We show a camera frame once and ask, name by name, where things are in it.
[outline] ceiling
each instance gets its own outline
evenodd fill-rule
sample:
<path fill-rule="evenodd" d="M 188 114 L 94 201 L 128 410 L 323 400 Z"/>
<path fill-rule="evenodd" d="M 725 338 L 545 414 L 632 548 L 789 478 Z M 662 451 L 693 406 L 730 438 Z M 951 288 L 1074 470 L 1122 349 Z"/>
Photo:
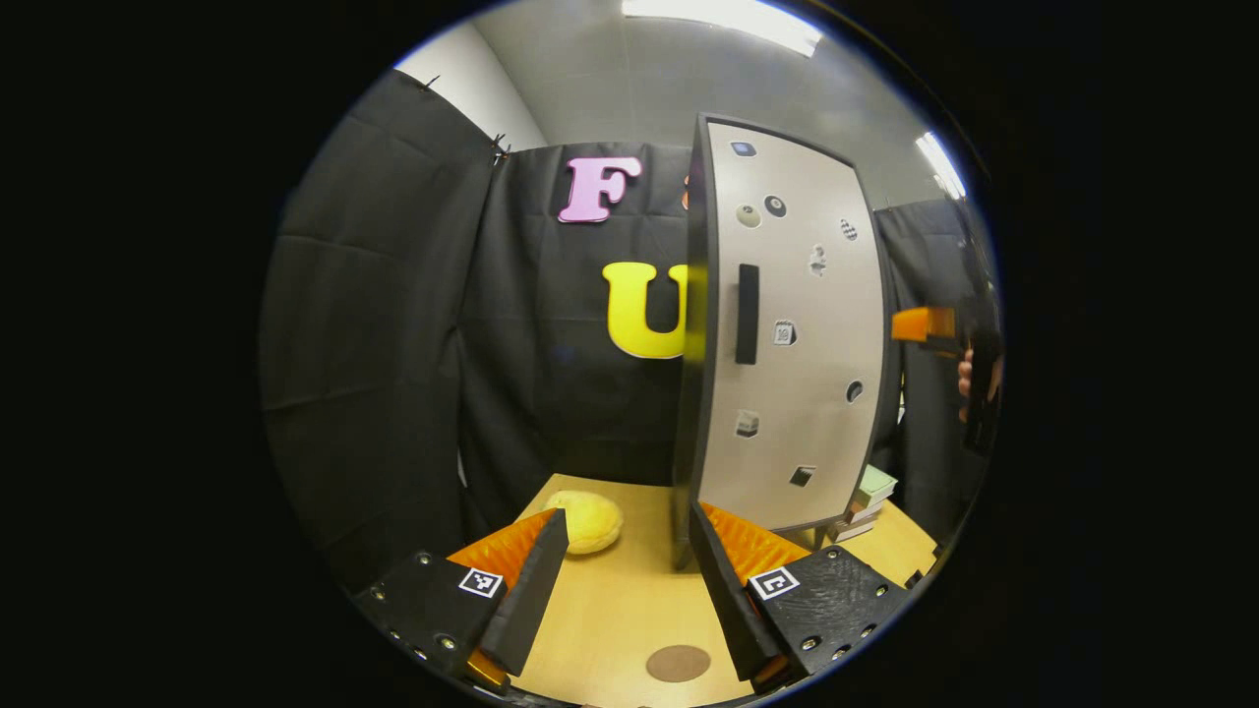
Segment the ceiling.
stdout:
<path fill-rule="evenodd" d="M 812 58 L 725 28 L 626 18 L 621 0 L 520 0 L 475 20 L 551 145 L 686 145 L 695 115 L 747 118 L 854 161 L 871 207 L 943 195 L 925 122 L 874 64 L 823 37 Z"/>

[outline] yellow letter u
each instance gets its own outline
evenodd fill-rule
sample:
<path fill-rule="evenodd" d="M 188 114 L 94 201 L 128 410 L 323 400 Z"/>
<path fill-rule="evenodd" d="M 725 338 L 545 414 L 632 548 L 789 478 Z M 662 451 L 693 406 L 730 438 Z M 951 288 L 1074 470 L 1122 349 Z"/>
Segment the yellow letter u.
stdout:
<path fill-rule="evenodd" d="M 621 262 L 603 267 L 608 281 L 608 335 L 626 354 L 642 359 L 682 355 L 686 333 L 686 266 L 669 268 L 677 282 L 677 326 L 660 333 L 647 326 L 647 283 L 656 277 L 648 263 Z"/>

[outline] pink letter f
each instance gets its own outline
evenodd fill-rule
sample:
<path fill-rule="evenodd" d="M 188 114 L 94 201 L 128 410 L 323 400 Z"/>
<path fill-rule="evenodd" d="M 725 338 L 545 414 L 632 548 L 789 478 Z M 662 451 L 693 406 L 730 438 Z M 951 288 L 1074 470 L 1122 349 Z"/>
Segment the pink letter f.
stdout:
<path fill-rule="evenodd" d="M 626 175 L 642 174 L 638 157 L 573 157 L 573 189 L 568 194 L 568 207 L 559 213 L 562 222 L 602 222 L 611 212 L 599 204 L 599 195 L 608 195 L 608 204 L 621 202 L 626 195 Z M 603 178 L 604 170 L 617 170 Z"/>

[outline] white wall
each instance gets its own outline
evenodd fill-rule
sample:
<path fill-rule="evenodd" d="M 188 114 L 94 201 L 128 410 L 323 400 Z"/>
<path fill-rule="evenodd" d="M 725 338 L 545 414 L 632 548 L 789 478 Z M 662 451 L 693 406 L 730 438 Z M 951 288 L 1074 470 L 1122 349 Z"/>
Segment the white wall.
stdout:
<path fill-rule="evenodd" d="M 472 23 L 433 38 L 395 68 L 424 83 L 441 74 L 433 89 L 490 137 L 507 134 L 500 144 L 504 147 L 510 144 L 515 151 L 546 145 L 516 86 Z"/>

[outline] black handle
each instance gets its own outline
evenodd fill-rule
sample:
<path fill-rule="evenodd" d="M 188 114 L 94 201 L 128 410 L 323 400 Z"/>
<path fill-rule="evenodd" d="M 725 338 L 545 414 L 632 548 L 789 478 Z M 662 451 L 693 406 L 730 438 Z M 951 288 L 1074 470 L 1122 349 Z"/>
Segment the black handle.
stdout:
<path fill-rule="evenodd" d="M 760 319 L 760 267 L 739 263 L 739 330 L 734 363 L 757 363 L 757 321 Z"/>

